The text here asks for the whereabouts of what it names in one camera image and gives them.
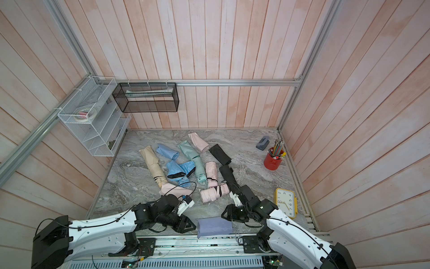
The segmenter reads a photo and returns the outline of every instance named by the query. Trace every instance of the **clock face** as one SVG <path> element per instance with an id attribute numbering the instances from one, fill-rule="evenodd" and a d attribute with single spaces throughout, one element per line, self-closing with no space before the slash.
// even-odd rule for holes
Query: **clock face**
<path id="1" fill-rule="evenodd" d="M 275 192 L 276 205 L 285 216 L 294 219 L 295 218 L 295 200 L 294 193 L 292 191 L 284 189 L 276 189 Z"/>

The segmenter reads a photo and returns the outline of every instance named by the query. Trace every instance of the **folded umbrella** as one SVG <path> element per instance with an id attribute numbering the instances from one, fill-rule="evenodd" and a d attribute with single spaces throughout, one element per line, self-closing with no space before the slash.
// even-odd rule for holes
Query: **folded umbrella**
<path id="1" fill-rule="evenodd" d="M 142 154 L 143 159 L 145 160 L 146 165 L 148 166 L 149 171 L 152 174 L 155 182 L 161 188 L 161 186 L 167 182 L 166 176 L 161 170 L 159 159 L 155 156 L 154 151 L 152 151 L 151 146 L 148 146 L 144 149 L 140 150 L 140 154 Z"/>
<path id="2" fill-rule="evenodd" d="M 231 158 L 225 154 L 218 144 L 215 144 L 215 146 L 211 147 L 209 151 L 222 165 L 231 163 Z"/>
<path id="3" fill-rule="evenodd" d="M 194 148 L 188 143 L 187 140 L 182 141 L 179 143 L 178 147 L 181 149 L 182 153 L 191 161 L 194 162 L 194 165 L 196 166 L 196 177 L 199 183 L 205 184 L 206 183 L 206 173 L 205 168 L 203 167 L 202 160 L 200 159 L 199 154 L 197 151 L 194 150 Z"/>
<path id="4" fill-rule="evenodd" d="M 163 144 L 158 144 L 157 153 L 163 155 L 170 160 L 176 160 L 179 157 L 179 152 L 176 152 Z"/>
<path id="5" fill-rule="evenodd" d="M 167 175 L 169 179 L 178 182 L 178 184 L 182 184 L 181 186 L 183 187 L 189 187 L 191 185 L 187 183 L 189 182 L 187 175 L 190 176 L 193 174 L 195 170 L 194 162 L 189 161 L 185 164 L 177 164 L 175 161 L 171 161 L 166 166 L 169 170 Z"/>
<path id="6" fill-rule="evenodd" d="M 163 184 L 163 186 L 161 186 L 160 195 L 163 196 L 167 192 L 169 192 L 169 194 L 173 194 L 174 196 L 179 198 L 183 195 L 190 195 L 193 192 L 189 189 L 182 188 L 181 186 L 176 186 L 171 183 Z"/>
<path id="7" fill-rule="evenodd" d="M 218 170 L 216 169 L 216 163 L 210 161 L 206 163 L 206 176 L 208 178 L 208 187 L 218 186 Z"/>
<path id="8" fill-rule="evenodd" d="M 230 190 L 228 189 L 227 184 L 222 183 L 220 186 L 216 186 L 213 188 L 202 190 L 200 192 L 200 196 L 202 198 L 203 203 L 209 203 L 211 201 L 215 201 L 216 199 L 220 198 L 221 196 L 228 194 L 229 192 L 230 192 Z"/>
<path id="9" fill-rule="evenodd" d="M 183 169 L 187 178 L 190 178 L 190 176 L 196 171 L 196 165 L 193 161 L 188 161 L 186 163 L 180 164 L 179 166 Z"/>
<path id="10" fill-rule="evenodd" d="M 235 191 L 238 190 L 239 185 L 237 184 L 236 178 L 233 175 L 233 169 L 231 169 L 231 167 L 226 164 L 221 166 L 219 171 L 221 172 L 224 181 L 227 183 L 228 188 L 236 193 Z"/>
<path id="11" fill-rule="evenodd" d="M 203 153 L 209 149 L 209 144 L 205 140 L 201 139 L 197 133 L 189 133 L 188 136 L 200 152 Z"/>

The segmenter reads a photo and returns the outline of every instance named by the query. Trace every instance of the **beige umbrella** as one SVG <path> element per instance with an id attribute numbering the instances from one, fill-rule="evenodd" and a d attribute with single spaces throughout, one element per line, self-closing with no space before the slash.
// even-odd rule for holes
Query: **beige umbrella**
<path id="1" fill-rule="evenodd" d="M 157 158 L 157 156 L 155 156 L 151 146 L 141 149 L 140 154 L 142 154 L 142 157 L 145 159 L 145 163 L 158 186 L 161 188 L 163 184 L 168 183 L 163 170 L 161 170 L 161 167 L 158 164 L 160 160 Z"/>

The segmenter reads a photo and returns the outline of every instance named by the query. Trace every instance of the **black mesh basket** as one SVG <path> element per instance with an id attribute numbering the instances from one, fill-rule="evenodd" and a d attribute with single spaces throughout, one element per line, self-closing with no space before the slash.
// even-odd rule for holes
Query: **black mesh basket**
<path id="1" fill-rule="evenodd" d="M 176 112 L 176 83 L 119 83 L 112 93 L 122 112 Z"/>

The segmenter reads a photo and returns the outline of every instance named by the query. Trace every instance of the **gray hole punch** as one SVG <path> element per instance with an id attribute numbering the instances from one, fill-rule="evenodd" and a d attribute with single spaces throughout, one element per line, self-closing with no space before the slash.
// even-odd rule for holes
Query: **gray hole punch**
<path id="1" fill-rule="evenodd" d="M 260 142 L 257 143 L 257 145 L 255 146 L 256 148 L 258 148 L 259 150 L 264 150 L 267 145 L 269 144 L 269 137 L 268 136 L 264 136 Z"/>

